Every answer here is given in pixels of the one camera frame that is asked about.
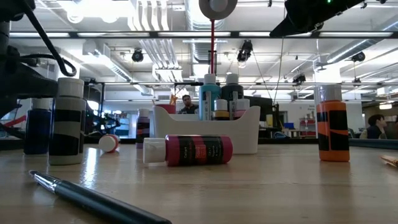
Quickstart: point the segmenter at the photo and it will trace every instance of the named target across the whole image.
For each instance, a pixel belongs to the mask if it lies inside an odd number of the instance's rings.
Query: blue paint bottle
[[[215,108],[215,100],[219,99],[221,88],[216,85],[216,75],[206,74],[203,86],[199,88],[199,118],[202,121],[211,121]]]
[[[32,99],[32,109],[27,112],[24,153],[46,154],[51,134],[50,98]]]

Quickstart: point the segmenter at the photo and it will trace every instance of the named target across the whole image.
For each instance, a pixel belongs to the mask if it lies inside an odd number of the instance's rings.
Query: red paint bottle
[[[227,136],[173,135],[145,138],[144,163],[166,161],[168,166],[225,164],[231,160],[232,141]]]

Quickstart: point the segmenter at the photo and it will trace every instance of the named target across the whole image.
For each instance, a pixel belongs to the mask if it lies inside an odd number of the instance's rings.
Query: paint bottle
[[[149,138],[150,119],[148,109],[139,109],[136,128],[136,148],[142,149],[144,139]]]
[[[226,100],[216,100],[213,119],[216,121],[229,121],[228,102]]]
[[[349,161],[346,104],[341,102],[340,85],[319,87],[317,105],[318,147],[322,161]]]
[[[79,164],[83,160],[86,101],[84,81],[59,78],[54,99],[53,133],[50,139],[49,164]]]
[[[232,141],[228,136],[179,136],[144,140],[144,163],[164,162],[168,166],[225,164],[231,160]]]
[[[220,98],[221,88],[216,85],[216,75],[206,74],[203,86],[199,88],[199,119],[211,121],[214,102]]]
[[[32,109],[27,112],[24,153],[48,153],[51,128],[50,98],[32,99]]]
[[[234,119],[239,119],[250,108],[249,99],[237,99]]]
[[[233,120],[236,111],[236,101],[243,99],[243,86],[239,85],[239,75],[226,76],[226,85],[221,87],[221,99],[228,101],[229,119]]]
[[[115,134],[106,134],[99,139],[98,147],[107,153],[114,153],[119,147],[120,138]]]

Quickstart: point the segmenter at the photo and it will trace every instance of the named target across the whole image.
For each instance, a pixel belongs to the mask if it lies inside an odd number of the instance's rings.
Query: teal paint bottle
[[[203,86],[199,88],[199,118],[201,121],[211,121],[215,100],[219,99],[221,88],[216,85],[216,75],[206,74]]]

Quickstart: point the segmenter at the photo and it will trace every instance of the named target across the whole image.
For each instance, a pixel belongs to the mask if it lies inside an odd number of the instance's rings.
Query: ceiling
[[[85,17],[81,22],[74,24],[68,20],[65,4],[69,1],[46,1],[37,0],[37,9],[34,11],[41,25],[47,32],[106,32],[106,31],[131,31],[128,26],[128,18],[131,6],[135,6],[136,1],[111,1],[101,0],[109,6],[106,9],[96,6],[98,9],[90,9],[90,11],[101,10],[100,15],[107,15],[115,12],[120,16],[116,22],[107,23],[100,17]],[[239,30],[239,31],[271,31],[284,17],[283,2],[273,1],[272,7],[267,7],[267,1],[238,1],[238,5],[233,13],[224,20],[221,30]],[[151,2],[149,5],[149,28],[154,30],[151,24]],[[379,2],[368,2],[365,9],[358,5],[347,10],[340,16],[336,16],[325,22],[322,31],[381,31],[377,27],[388,19],[398,16],[398,0],[388,0],[386,4]],[[158,10],[158,24],[160,25],[160,8]],[[189,30],[187,22],[187,11],[185,10],[184,0],[167,1],[167,23],[170,30]],[[32,32],[35,29],[25,17],[21,21],[13,22],[11,32]],[[242,77],[241,82],[260,82],[263,76],[265,81],[277,82],[288,81],[297,75],[297,71],[291,72],[303,62],[314,60],[317,55],[325,55],[346,46],[354,41],[354,39],[252,39],[254,52],[247,61],[244,68],[239,68],[236,61],[236,52],[242,46],[244,39],[223,39],[218,40],[223,43],[217,44],[217,74],[220,81],[223,82],[227,72],[238,73]],[[81,77],[92,77],[99,82],[122,82],[115,73],[101,61],[93,60],[92,57],[83,55],[82,47],[85,39],[53,39],[52,42],[56,47],[69,52],[78,58],[82,66],[80,71]],[[207,69],[206,65],[197,65],[192,57],[192,44],[183,43],[185,39],[172,39],[172,47],[177,58],[178,65],[182,69],[182,78],[188,80],[195,77],[202,77]],[[144,60],[142,62],[133,63],[131,55],[136,48],[143,48],[139,39],[95,39],[97,46],[106,44],[110,49],[111,60],[118,63],[122,69],[137,82],[159,82],[152,75],[153,62],[148,56],[145,49]],[[11,39],[11,44],[15,44],[27,49],[29,52],[31,47],[45,47],[40,39]],[[384,80],[394,81],[394,77],[398,79],[398,67],[394,66],[387,72],[373,75],[367,79],[366,74],[386,68],[396,63],[398,56],[398,41],[396,39],[386,39],[373,46],[366,48],[363,52],[366,55],[364,62],[357,63],[355,69],[352,62],[342,61],[336,66],[340,68],[341,81],[350,82],[354,76],[364,78],[363,82],[383,82]],[[308,62],[303,70],[307,82],[313,81],[312,62]],[[252,86],[250,89],[264,89],[264,86]],[[120,90],[124,91],[126,87],[121,86]],[[363,93],[374,91],[374,87],[363,88]]]

